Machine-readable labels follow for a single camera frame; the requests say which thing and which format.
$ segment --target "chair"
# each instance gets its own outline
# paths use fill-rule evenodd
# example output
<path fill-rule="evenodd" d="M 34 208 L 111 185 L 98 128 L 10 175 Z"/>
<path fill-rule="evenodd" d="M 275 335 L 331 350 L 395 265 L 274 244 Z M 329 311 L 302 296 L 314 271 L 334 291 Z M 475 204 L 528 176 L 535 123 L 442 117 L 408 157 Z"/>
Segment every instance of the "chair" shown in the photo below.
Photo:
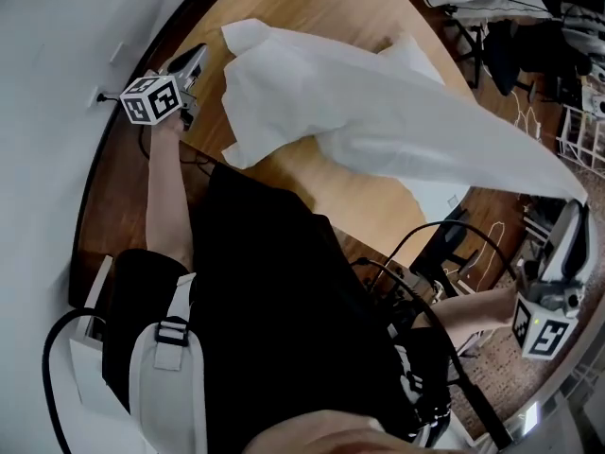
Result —
<path fill-rule="evenodd" d="M 514 22 L 505 20 L 489 24 L 490 33 L 485 40 L 482 39 L 481 27 L 472 26 L 471 30 L 476 32 L 473 39 L 467 29 L 458 20 L 449 20 L 447 26 L 457 26 L 462 37 L 471 46 L 471 51 L 459 56 L 456 62 L 475 59 L 475 79 L 469 80 L 471 89 L 477 89 L 481 79 L 481 67 L 487 66 L 492 75 L 493 82 L 502 96 L 508 96 L 514 87 L 527 91 L 527 100 L 532 102 L 536 96 L 536 83 L 524 84 L 517 80 L 521 72 L 521 66 L 516 59 L 514 45 Z"/>

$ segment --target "hand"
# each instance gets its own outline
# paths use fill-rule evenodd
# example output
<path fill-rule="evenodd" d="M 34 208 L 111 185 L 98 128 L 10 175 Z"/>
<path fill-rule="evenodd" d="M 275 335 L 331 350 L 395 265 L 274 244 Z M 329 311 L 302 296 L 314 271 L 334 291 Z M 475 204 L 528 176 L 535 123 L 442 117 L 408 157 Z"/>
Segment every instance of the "hand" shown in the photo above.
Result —
<path fill-rule="evenodd" d="M 181 120 L 181 112 L 175 111 L 164 121 L 153 126 L 151 129 L 152 136 L 154 134 L 171 135 L 181 139 L 184 130 L 184 125 Z"/>

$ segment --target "white strap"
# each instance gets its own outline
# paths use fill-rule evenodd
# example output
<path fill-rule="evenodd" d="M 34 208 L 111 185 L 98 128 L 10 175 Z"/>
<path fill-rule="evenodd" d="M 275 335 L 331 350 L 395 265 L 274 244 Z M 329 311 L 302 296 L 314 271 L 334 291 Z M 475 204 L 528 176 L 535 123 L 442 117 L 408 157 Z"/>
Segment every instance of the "white strap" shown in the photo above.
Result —
<path fill-rule="evenodd" d="M 166 314 L 167 317 L 176 316 L 189 322 L 189 293 L 196 274 L 193 272 L 181 276 L 177 281 L 177 289 Z M 187 338 L 186 326 L 182 323 L 172 323 L 164 320 L 158 325 L 158 335 L 161 338 L 176 341 L 185 341 Z M 154 368 L 178 372 L 181 369 L 182 346 L 158 342 L 155 349 Z"/>

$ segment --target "person's arm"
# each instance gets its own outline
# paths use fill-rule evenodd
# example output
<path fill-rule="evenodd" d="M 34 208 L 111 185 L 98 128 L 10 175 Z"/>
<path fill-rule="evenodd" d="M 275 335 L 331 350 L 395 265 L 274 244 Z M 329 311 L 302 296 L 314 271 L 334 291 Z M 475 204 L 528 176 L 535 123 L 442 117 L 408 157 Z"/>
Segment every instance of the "person's arm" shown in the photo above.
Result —
<path fill-rule="evenodd" d="M 182 121 L 173 113 L 151 130 L 147 191 L 147 249 L 193 270 L 193 235 L 182 182 L 179 142 Z"/>
<path fill-rule="evenodd" d="M 471 335 L 483 330 L 510 326 L 514 316 L 516 287 L 448 298 L 431 306 L 456 348 Z M 420 314 L 412 328 L 423 328 L 431 323 Z"/>

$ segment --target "wooden table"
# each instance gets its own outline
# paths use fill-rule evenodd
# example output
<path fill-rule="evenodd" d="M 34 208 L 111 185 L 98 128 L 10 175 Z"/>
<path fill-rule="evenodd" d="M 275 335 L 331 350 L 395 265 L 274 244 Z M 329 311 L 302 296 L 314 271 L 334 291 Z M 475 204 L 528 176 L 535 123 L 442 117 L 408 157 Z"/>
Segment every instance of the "wooden table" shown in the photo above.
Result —
<path fill-rule="evenodd" d="M 407 0 L 218 0 L 182 42 L 179 53 L 209 45 L 210 60 L 194 88 L 199 118 L 186 141 L 224 161 L 221 151 L 235 139 L 221 104 L 223 69 L 233 59 L 220 28 L 248 18 L 270 26 L 319 35 L 378 52 L 404 31 L 411 33 L 439 70 L 445 84 L 472 98 L 466 81 L 428 23 Z M 398 181 L 354 173 L 324 158 L 309 137 L 272 153 L 244 173 L 296 192 L 333 225 L 389 255 L 412 228 L 425 223 L 411 193 Z M 409 266 L 434 231 L 412 237 L 395 260 Z"/>

